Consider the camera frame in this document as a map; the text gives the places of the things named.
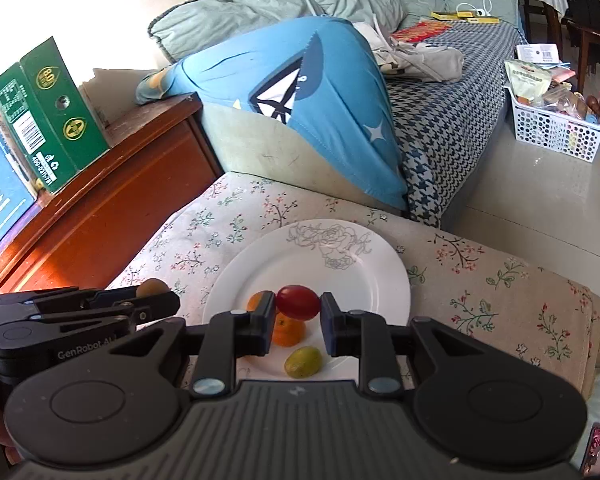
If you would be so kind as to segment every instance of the ribbed black surface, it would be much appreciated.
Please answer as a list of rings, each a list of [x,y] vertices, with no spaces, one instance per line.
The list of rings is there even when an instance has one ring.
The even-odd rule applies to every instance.
[[[360,397],[353,382],[246,381],[193,406],[158,449],[101,471],[27,463],[17,480],[483,480],[579,478],[566,464],[520,474],[475,470],[429,446],[399,404]]]

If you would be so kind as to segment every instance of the houndstooth fabric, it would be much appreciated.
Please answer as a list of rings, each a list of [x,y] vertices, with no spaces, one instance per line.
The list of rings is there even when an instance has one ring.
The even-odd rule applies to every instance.
[[[462,79],[391,80],[387,89],[409,186],[410,218],[438,227],[456,191],[478,164],[504,105],[503,62],[526,41],[503,22],[455,23],[426,43],[462,51]]]

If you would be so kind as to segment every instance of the green box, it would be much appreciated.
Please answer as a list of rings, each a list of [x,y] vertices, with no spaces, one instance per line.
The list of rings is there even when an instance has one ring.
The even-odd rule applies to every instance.
[[[0,105],[14,140],[49,192],[108,149],[53,38],[0,76]]]

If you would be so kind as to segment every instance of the wooden cabinet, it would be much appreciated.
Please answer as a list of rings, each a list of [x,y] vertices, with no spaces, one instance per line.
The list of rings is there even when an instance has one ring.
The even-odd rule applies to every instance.
[[[197,96],[136,108],[107,128],[114,147],[55,195],[0,252],[0,293],[103,288],[221,169],[195,114]]]

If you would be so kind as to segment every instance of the metal screw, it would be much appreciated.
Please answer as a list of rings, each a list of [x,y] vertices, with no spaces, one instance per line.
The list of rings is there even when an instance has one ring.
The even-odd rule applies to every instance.
[[[224,390],[224,383],[220,379],[198,379],[193,384],[193,391],[199,395],[216,395]]]
[[[391,377],[376,377],[369,381],[368,386],[376,394],[392,394],[400,389],[400,383]]]

